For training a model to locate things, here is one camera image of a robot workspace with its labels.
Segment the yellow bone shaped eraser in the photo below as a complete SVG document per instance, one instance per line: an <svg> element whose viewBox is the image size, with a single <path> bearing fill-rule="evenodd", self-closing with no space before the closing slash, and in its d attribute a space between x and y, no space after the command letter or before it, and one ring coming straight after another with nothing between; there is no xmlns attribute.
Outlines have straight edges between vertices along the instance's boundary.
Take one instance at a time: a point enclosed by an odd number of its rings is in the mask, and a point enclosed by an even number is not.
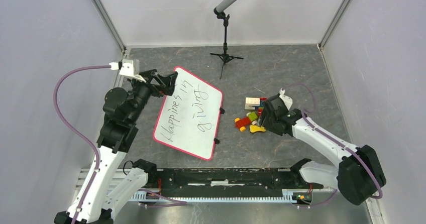
<svg viewBox="0 0 426 224"><path fill-rule="evenodd" d="M250 133L264 133L264 132L266 132L266 129L264 127L257 126L257 125L250 125L249 130L250 130Z"/></svg>

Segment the pink framed whiteboard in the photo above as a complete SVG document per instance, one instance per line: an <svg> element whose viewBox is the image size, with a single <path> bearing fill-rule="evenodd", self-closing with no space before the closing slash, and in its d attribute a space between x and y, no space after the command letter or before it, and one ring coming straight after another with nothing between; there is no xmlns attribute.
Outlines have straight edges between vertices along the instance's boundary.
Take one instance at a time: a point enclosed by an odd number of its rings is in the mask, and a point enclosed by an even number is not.
<svg viewBox="0 0 426 224"><path fill-rule="evenodd" d="M209 161L214 155L224 95L181 66L174 93L163 100L153 139L165 146Z"/></svg>

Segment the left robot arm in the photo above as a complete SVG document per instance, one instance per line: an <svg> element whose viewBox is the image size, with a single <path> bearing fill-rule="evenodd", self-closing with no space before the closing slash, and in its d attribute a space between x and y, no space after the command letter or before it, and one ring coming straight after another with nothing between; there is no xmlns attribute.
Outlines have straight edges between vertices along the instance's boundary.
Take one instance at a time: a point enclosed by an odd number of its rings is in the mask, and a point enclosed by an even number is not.
<svg viewBox="0 0 426 224"><path fill-rule="evenodd" d="M138 132L136 121L150 97L171 96L178 73L162 76L156 69L139 73L130 81L132 89L115 87L104 97L103 126L92 148L95 157L80 192L68 210L59 212L54 223L114 223L115 218L143 186L158 181L156 164L139 159L127 176L108 191L113 176L130 150Z"/></svg>

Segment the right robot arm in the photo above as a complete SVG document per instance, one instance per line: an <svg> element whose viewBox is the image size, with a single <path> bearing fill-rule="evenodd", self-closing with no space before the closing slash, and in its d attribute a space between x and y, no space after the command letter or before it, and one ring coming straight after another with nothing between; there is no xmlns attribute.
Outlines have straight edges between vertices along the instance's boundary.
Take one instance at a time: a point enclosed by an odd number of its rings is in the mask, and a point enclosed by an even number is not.
<svg viewBox="0 0 426 224"><path fill-rule="evenodd" d="M291 167L290 182L297 188L320 184L340 192L351 204L380 199L386 178L376 151L344 141L315 123L306 112L290 109L292 99L283 93L264 101L259 125L277 135L289 135L310 145L330 165L303 159Z"/></svg>

